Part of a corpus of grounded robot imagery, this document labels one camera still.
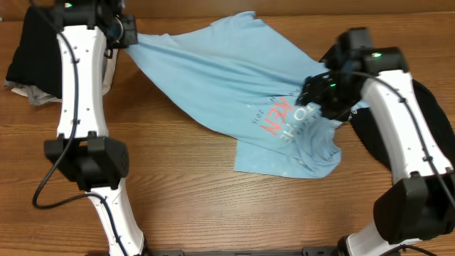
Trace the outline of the light blue printed t-shirt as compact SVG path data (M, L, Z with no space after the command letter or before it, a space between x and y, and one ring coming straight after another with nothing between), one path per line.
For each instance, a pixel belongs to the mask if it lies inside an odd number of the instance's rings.
M324 65L254 12L176 36L139 34L127 53L195 121L236 139L236 171L323 178L340 164L339 122L314 103L296 104Z

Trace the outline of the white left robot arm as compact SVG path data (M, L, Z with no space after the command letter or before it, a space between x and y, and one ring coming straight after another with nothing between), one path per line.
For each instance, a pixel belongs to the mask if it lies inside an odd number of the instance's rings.
M51 27L59 43L62 97L57 137L45 142L50 171L33 195L38 196L55 170L77 184L100 218L108 255L147 255L146 238L134 219L126 191L127 146L109 137L103 110L103 63L115 49L137 43L135 17L124 15L124 2L57 1Z

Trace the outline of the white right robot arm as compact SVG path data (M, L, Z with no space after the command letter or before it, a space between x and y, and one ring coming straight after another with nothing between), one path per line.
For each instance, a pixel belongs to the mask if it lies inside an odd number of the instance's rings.
M451 233L454 167L430 132L401 50L333 46L322 62L326 72L307 78L299 104L315 102L324 117L337 119L366 101L393 177L373 206L372 223L326 248L326 254L398 255L420 240Z

